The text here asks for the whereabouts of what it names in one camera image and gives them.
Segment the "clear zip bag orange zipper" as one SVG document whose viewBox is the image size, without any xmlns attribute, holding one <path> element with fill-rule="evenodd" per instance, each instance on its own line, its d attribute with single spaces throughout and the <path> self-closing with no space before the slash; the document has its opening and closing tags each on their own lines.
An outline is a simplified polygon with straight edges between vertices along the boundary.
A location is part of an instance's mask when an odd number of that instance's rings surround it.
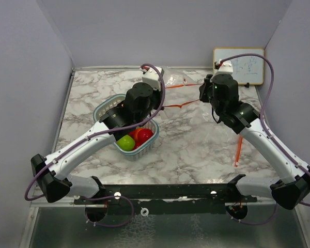
<svg viewBox="0 0 310 248">
<path fill-rule="evenodd" d="M 163 78 L 166 96 L 164 110 L 159 113 L 161 119 L 173 119 L 190 105 L 200 103 L 199 88 L 209 74 L 207 70 L 178 70 L 165 67 Z"/>
</svg>

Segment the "green toy apple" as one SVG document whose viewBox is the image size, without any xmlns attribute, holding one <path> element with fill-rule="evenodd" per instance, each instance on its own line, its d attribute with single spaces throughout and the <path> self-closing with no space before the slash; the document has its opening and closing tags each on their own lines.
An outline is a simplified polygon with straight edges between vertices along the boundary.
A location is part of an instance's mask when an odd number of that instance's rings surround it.
<svg viewBox="0 0 310 248">
<path fill-rule="evenodd" d="M 117 145 L 123 151 L 132 151 L 135 146 L 135 140 L 131 136 L 125 135 L 117 141 Z"/>
</svg>

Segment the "orange toy persimmon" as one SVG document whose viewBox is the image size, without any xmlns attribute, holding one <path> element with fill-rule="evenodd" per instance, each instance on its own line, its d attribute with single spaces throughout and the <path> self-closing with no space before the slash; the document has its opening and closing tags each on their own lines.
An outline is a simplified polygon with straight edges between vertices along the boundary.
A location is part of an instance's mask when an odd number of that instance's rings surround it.
<svg viewBox="0 0 310 248">
<path fill-rule="evenodd" d="M 132 131 L 129 133 L 129 136 L 134 139 L 134 141 L 137 143 L 139 142 L 138 140 L 138 134 L 143 128 L 137 128 L 136 130 Z"/>
</svg>

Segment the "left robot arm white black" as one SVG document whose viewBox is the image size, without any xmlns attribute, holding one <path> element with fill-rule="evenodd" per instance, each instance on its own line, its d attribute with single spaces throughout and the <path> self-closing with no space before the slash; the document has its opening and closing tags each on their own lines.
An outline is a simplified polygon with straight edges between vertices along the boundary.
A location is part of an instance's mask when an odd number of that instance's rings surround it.
<svg viewBox="0 0 310 248">
<path fill-rule="evenodd" d="M 33 156 L 33 174 L 48 203 L 68 195 L 84 196 L 93 204 L 100 203 L 105 190 L 100 180 L 73 176 L 71 172 L 100 149 L 145 125 L 151 111 L 162 108 L 164 97 L 164 86 L 153 89 L 147 83 L 136 83 L 126 94 L 114 95 L 96 107 L 95 124 L 75 141 L 45 157 Z"/>
</svg>

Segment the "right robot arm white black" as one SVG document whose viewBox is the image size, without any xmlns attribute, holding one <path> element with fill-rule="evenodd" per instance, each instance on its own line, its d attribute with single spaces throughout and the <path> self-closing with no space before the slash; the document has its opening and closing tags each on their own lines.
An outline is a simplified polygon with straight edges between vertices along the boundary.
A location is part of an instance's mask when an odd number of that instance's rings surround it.
<svg viewBox="0 0 310 248">
<path fill-rule="evenodd" d="M 281 207 L 292 210 L 310 193 L 310 165 L 298 158 L 261 122 L 260 113 L 239 100 L 238 83 L 229 74 L 207 75 L 199 88 L 201 102 L 210 103 L 212 114 L 247 140 L 277 173 L 276 178 L 238 176 L 227 189 L 232 202 L 245 196 L 271 198 Z"/>
</svg>

